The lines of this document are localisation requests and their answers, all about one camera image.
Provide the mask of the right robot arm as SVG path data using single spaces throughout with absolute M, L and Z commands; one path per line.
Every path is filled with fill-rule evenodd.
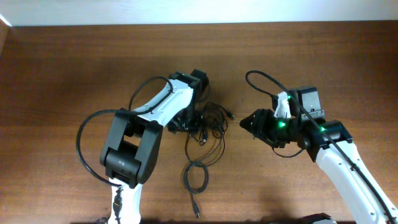
M 258 109 L 240 127 L 272 149 L 297 143 L 329 177 L 356 223 L 397 223 L 397 207 L 388 199 L 359 155 L 340 121 L 327 121 L 314 86 L 286 90 L 272 109 Z

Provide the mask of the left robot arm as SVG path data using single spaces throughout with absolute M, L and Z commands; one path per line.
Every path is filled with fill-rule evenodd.
M 113 184 L 108 223 L 140 222 L 142 187 L 154 171 L 163 130 L 198 132 L 202 116 L 195 105 L 208 85 L 203 71 L 194 69 L 189 75 L 175 72 L 146 104 L 114 115 L 99 158 Z

